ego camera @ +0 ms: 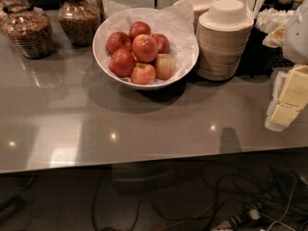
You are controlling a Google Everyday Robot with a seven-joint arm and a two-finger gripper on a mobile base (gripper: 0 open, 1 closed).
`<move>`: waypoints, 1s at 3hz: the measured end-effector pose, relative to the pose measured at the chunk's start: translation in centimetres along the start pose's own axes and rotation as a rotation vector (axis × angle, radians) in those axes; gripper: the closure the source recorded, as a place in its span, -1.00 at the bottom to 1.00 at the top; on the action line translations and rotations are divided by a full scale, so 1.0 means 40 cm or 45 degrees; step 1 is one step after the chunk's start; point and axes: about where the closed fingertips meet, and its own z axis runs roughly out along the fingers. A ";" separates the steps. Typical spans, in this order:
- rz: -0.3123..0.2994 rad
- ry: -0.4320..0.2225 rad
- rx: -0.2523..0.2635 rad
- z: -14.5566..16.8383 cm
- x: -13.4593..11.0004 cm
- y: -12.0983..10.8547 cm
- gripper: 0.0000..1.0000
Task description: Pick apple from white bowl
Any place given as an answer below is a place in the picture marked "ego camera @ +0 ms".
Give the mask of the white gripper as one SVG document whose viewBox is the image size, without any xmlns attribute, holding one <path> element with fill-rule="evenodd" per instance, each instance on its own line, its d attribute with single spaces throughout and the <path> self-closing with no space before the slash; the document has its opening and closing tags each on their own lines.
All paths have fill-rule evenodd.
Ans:
<svg viewBox="0 0 308 231">
<path fill-rule="evenodd" d="M 267 27 L 263 44 L 269 48 L 284 45 L 285 26 Z M 282 132 L 308 105 L 308 65 L 295 64 L 288 72 L 279 71 L 272 91 L 265 126 L 274 132 Z"/>
</svg>

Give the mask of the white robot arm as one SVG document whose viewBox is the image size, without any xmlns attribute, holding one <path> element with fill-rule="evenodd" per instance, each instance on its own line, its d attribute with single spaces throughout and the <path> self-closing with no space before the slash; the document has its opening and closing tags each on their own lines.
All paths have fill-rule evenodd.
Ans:
<svg viewBox="0 0 308 231">
<path fill-rule="evenodd" d="M 295 65 L 274 81 L 265 126 L 275 132 L 288 128 L 308 104 L 308 0 L 287 21 L 283 42 L 283 57 Z"/>
</svg>

